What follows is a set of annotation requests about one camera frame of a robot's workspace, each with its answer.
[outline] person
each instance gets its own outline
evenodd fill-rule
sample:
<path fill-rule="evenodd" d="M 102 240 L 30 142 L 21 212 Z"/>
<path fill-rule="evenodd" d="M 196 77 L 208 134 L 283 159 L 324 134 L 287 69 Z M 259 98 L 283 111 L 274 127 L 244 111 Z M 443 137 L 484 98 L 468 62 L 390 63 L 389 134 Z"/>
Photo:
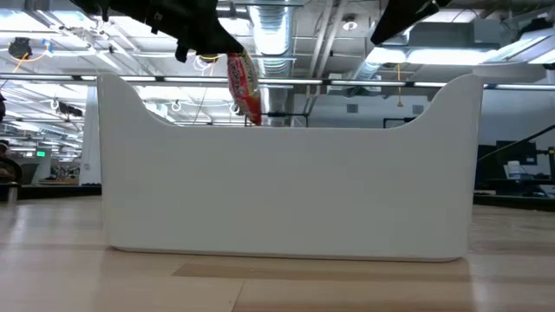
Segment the person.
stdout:
<path fill-rule="evenodd" d="M 16 179 L 14 167 L 11 165 L 13 160 L 8 158 L 10 143 L 7 140 L 0 140 L 0 181 L 10 182 Z"/>

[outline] red snack bag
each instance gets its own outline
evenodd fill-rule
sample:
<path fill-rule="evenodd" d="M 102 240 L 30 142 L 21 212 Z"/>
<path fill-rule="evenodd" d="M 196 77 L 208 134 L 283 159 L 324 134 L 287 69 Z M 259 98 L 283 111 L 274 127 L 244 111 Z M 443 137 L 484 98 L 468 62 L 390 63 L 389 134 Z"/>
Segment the red snack bag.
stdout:
<path fill-rule="evenodd" d="M 227 78 L 229 79 L 229 91 L 232 93 L 235 104 L 253 124 L 260 126 L 262 112 L 258 74 L 246 51 L 240 54 L 227 54 Z"/>

